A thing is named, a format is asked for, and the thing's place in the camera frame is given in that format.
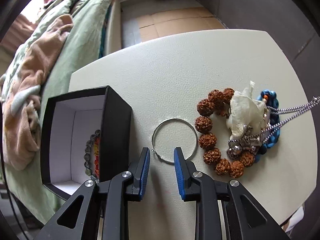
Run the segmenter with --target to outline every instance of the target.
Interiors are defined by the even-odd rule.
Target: silver chain
[[[320,97],[314,97],[310,102],[308,102],[305,105],[302,106],[296,106],[296,107],[291,107],[291,108],[283,108],[283,109],[277,109],[277,108],[273,108],[271,106],[268,106],[268,109],[270,109],[272,112],[272,114],[289,114],[289,113],[294,113],[296,112],[294,115],[290,116],[289,118],[276,123],[266,129],[263,129],[261,131],[260,134],[265,134],[271,130],[273,130],[263,141],[262,143],[266,143],[271,136],[277,131],[279,130],[282,126],[284,126],[287,122],[291,121],[292,119],[298,117],[299,115],[309,111],[310,109],[312,109],[314,106],[317,106],[320,103]]]
[[[290,116],[289,118],[276,123],[272,126],[269,126],[268,128],[265,128],[263,130],[261,130],[260,133],[257,134],[251,134],[251,135],[244,135],[240,140],[229,140],[228,144],[230,146],[231,143],[245,143],[245,144],[252,144],[253,142],[256,142],[258,144],[260,144],[262,142],[262,144],[266,143],[271,136],[273,136],[273,134],[279,130],[282,126],[284,126],[287,122],[291,121],[292,119],[298,117],[299,115],[309,111],[310,109],[312,109],[314,106],[317,106],[320,103],[320,97],[313,97],[313,99],[308,102],[307,104],[304,104],[302,106],[296,106],[296,107],[291,107],[291,108],[282,108],[282,109],[277,109],[271,106],[268,106],[268,109],[271,111],[271,114],[289,114],[289,113],[294,113],[296,112],[294,115]]]

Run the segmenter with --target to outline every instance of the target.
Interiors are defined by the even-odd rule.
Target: cardboard
[[[178,33],[225,29],[204,7],[164,11],[137,18],[141,41]]]

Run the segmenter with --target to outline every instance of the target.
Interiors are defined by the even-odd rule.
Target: curtain
[[[0,45],[3,46],[7,52],[14,55],[17,48],[25,43],[35,28],[35,24],[30,22],[24,15],[19,14],[3,37]]]

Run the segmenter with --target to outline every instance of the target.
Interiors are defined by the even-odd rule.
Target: silver ring
[[[164,162],[169,163],[169,164],[174,164],[174,162],[168,161],[168,160],[164,159],[163,157],[161,157],[161,156],[156,152],[155,147],[154,147],[154,138],[155,138],[155,135],[156,135],[157,131],[159,130],[159,128],[160,128],[164,123],[166,123],[166,122],[168,122],[168,121],[171,121],[171,120],[176,120],[176,121],[180,121],[180,122],[186,123],[189,127],[191,127],[191,129],[193,130],[193,133],[195,134],[195,137],[196,137],[195,148],[193,149],[193,152],[191,153],[191,155],[190,155],[187,159],[189,159],[189,158],[196,152],[196,150],[197,150],[198,136],[197,136],[197,132],[196,132],[195,128],[194,128],[189,122],[187,122],[186,120],[183,120],[183,119],[181,119],[181,118],[169,118],[169,119],[166,119],[166,120],[162,121],[160,124],[158,124],[158,126],[156,127],[156,129],[153,131],[153,134],[152,134],[152,137],[151,137],[151,144],[152,144],[152,148],[153,148],[151,151],[154,152],[160,160],[163,160]]]

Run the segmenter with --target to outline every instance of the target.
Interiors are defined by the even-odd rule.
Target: brown bead
[[[220,112],[220,115],[222,116],[222,117],[225,117],[225,118],[229,118],[229,113],[226,111],[226,110],[222,110],[221,112]]]
[[[245,167],[250,167],[254,163],[255,157],[252,153],[246,151],[241,155],[240,161]]]
[[[233,94],[235,91],[232,88],[226,88],[222,94],[223,94],[223,101],[227,104],[230,104],[230,100],[233,97]]]
[[[210,102],[213,102],[213,103],[218,103],[220,101],[223,101],[223,94],[221,91],[215,89],[215,90],[212,90],[209,94],[208,94],[208,99],[210,100]]]
[[[212,150],[206,151],[203,155],[203,161],[205,164],[213,164],[220,161],[221,152],[218,148],[213,148]]]
[[[216,166],[216,173],[219,176],[226,175],[230,170],[230,162],[227,159],[221,159]]]
[[[202,134],[199,138],[199,146],[205,150],[212,150],[216,145],[217,138],[213,133]]]
[[[230,164],[230,176],[234,179],[239,178],[243,175],[244,166],[241,161],[234,161]]]
[[[202,116],[210,116],[214,111],[214,103],[208,99],[201,100],[197,105],[197,111]]]
[[[239,155],[234,155],[232,152],[230,152],[229,150],[227,150],[227,155],[228,155],[228,158],[230,159],[230,160],[236,160],[236,159],[238,159],[239,158]]]
[[[216,102],[214,111],[216,115],[220,115],[222,112],[224,112],[225,111],[224,102],[222,101]]]
[[[195,121],[195,127],[200,133],[208,133],[212,129],[212,121],[209,117],[199,116]]]

